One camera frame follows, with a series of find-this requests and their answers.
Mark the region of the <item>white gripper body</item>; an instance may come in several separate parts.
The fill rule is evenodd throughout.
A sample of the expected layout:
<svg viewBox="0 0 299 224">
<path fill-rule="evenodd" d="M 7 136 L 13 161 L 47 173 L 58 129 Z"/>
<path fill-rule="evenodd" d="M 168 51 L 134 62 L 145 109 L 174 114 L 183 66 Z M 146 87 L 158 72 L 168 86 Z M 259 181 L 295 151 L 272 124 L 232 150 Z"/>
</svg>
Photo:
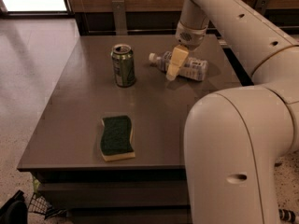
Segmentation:
<svg viewBox="0 0 299 224">
<path fill-rule="evenodd" d="M 183 23 L 180 21 L 177 26 L 175 38 L 179 44 L 185 46 L 189 50 L 197 49 L 204 40 L 208 22 L 191 22 Z"/>
</svg>

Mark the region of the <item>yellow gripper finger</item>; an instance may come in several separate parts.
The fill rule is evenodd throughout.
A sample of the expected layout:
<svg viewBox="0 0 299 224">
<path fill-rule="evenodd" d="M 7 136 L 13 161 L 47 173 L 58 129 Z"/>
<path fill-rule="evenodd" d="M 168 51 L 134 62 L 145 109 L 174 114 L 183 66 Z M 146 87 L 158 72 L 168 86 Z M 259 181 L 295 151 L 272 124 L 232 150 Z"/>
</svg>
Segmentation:
<svg viewBox="0 0 299 224">
<path fill-rule="evenodd" d="M 185 64 L 189 56 L 189 50 L 183 45 L 177 45 L 172 51 L 172 57 L 167 69 L 166 78 L 173 81 L 178 76 L 180 67 Z"/>
</svg>

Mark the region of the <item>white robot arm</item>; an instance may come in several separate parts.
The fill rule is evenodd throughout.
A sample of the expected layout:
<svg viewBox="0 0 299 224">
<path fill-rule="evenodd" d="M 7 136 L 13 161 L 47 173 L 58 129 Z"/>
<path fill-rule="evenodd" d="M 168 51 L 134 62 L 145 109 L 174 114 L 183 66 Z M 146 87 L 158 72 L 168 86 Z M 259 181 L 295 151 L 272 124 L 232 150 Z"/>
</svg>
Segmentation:
<svg viewBox="0 0 299 224">
<path fill-rule="evenodd" d="M 185 0 L 177 30 L 211 21 L 252 83 L 191 108 L 184 161 L 193 224 L 280 224 L 274 168 L 298 148 L 298 43 L 242 0 Z"/>
</svg>

